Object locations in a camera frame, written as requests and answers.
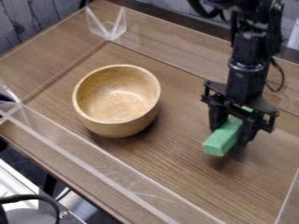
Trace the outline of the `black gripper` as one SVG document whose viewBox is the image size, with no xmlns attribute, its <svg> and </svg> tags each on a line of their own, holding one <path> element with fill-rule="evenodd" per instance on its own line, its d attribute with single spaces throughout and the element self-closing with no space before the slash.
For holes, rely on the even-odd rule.
<svg viewBox="0 0 299 224">
<path fill-rule="evenodd" d="M 251 65 L 232 60 L 227 82 L 204 82 L 200 100 L 208 105 L 209 130 L 215 131 L 229 116 L 243 121 L 235 144 L 237 150 L 245 148 L 260 130 L 271 133 L 275 129 L 279 112 L 263 96 L 269 65 L 280 68 L 272 58 Z"/>
</svg>

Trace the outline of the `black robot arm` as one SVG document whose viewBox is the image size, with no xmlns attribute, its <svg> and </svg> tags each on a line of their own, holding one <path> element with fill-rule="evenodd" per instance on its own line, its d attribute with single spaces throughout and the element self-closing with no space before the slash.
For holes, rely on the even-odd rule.
<svg viewBox="0 0 299 224">
<path fill-rule="evenodd" d="M 187 0 L 204 18 L 229 11 L 232 54 L 224 83 L 207 80 L 200 100 L 208 105 L 209 130 L 229 143 L 219 150 L 243 149 L 259 131 L 272 132 L 279 112 L 263 96 L 275 55 L 281 48 L 281 0 Z"/>
</svg>

